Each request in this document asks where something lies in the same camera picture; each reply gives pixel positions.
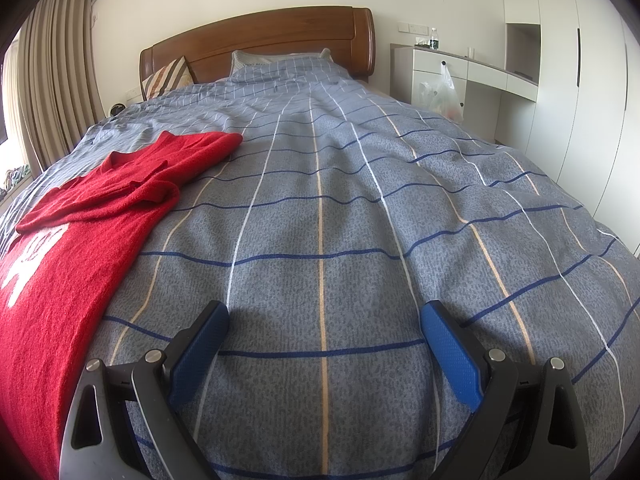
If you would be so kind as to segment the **white wardrobe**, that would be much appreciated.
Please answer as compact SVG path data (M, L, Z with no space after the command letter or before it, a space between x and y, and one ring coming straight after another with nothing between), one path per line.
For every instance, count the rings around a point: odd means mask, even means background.
M503 0L506 57L536 81L521 150L639 251L639 43L611 0Z

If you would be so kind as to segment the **striped cushion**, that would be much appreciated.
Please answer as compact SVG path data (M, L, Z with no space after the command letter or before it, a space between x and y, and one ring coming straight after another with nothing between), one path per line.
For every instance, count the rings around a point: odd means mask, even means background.
M188 61L184 56L176 58L141 83L142 98L145 101L164 96L166 93L189 87L194 79Z

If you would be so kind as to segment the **wooden headboard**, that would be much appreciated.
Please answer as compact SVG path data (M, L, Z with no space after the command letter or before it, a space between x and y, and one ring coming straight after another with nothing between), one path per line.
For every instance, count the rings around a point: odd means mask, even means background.
M184 58L196 82L230 74L231 53L289 54L331 51L334 62L355 79L375 69L375 29L368 8L296 6L226 18L153 44L141 51L141 80Z

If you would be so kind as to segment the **white plastic bag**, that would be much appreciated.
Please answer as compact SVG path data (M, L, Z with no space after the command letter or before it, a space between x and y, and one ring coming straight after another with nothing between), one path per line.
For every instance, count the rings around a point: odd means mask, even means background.
M462 123L463 106L446 62L440 63L440 73L437 76L419 84L419 98L426 110L439 114L450 122Z

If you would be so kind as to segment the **grey plaid duvet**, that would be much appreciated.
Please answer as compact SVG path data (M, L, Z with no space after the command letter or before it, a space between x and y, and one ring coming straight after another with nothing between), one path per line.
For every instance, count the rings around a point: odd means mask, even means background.
M590 478L639 435L639 261L523 154L311 58L192 84L91 126L1 220L1 259L52 188L175 136L243 141L183 185L82 360L161 349L213 300L230 330L180 408L225 479L427 479L468 408L420 307L515 362L564 361Z

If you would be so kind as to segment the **window bench with clutter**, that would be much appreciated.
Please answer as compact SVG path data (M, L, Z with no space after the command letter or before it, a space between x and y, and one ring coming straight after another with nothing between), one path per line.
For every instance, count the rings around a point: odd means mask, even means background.
M32 175L29 164L6 170L1 178L0 200L3 202L17 187Z

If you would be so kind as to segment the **beige curtain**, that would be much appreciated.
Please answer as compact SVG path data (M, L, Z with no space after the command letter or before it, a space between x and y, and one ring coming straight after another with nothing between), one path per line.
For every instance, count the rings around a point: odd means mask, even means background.
M70 154L105 118L91 29L92 0L39 0L20 29L18 110L37 174Z

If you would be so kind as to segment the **grey pillow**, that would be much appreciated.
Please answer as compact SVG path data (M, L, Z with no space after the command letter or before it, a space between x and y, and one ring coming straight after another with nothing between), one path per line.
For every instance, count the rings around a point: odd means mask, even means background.
M332 61L331 50L322 49L320 52L300 52L288 54L258 54L243 50L235 50L231 55L230 75L234 75L239 70L247 66L266 65L281 61L294 60L294 58L322 58L322 60Z

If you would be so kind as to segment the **red knit sweater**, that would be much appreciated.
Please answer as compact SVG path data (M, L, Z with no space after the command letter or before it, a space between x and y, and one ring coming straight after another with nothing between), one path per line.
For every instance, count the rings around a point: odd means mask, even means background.
M40 478L58 475L82 360L146 238L183 185L242 141L239 133L164 131L52 188L17 225L1 259L1 439Z

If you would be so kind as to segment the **white desk unit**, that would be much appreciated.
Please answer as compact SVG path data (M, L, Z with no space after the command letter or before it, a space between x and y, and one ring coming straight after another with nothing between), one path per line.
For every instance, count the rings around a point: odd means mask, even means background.
M524 150L534 122L538 84L463 56L419 47L390 47L390 95L426 107L426 87L448 68L461 108L461 125L487 141Z

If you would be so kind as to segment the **green bottle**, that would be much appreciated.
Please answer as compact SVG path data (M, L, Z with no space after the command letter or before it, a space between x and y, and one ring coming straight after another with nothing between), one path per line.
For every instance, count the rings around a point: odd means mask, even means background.
M439 36L436 27L430 29L430 48L432 50L439 49Z

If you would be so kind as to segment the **small round bedside clock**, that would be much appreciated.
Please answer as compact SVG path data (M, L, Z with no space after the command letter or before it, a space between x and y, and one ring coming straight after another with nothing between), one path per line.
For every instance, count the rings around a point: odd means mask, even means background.
M123 110L126 110L126 105L122 104L122 103L116 103L111 107L110 110L110 115L111 116L117 116L118 114L120 114Z

